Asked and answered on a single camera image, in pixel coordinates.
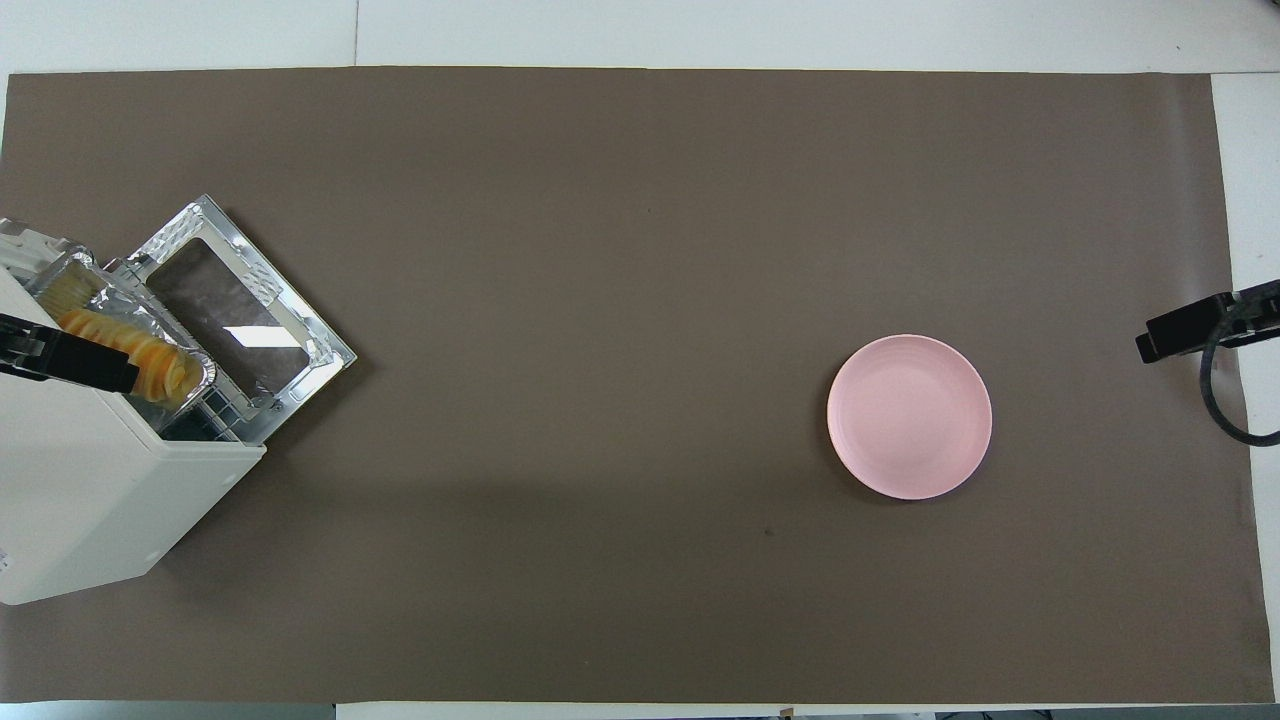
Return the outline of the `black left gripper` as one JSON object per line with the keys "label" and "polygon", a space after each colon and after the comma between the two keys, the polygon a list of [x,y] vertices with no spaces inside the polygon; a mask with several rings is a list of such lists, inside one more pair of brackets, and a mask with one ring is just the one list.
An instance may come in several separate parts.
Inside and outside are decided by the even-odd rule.
{"label": "black left gripper", "polygon": [[[26,366],[40,360],[40,369]],[[129,395],[140,369],[129,355],[67,332],[1,314],[1,373],[27,380],[47,378],[106,392]]]}

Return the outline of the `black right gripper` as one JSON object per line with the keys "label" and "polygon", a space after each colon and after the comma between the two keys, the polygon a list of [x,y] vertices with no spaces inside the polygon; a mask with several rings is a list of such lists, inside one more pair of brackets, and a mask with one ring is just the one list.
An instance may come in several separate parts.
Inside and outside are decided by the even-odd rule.
{"label": "black right gripper", "polygon": [[1234,293],[1212,293],[1146,322],[1135,346],[1143,364],[1203,350],[1210,333],[1228,310],[1238,310],[1228,347],[1239,348],[1279,336],[1279,281],[1268,281]]}

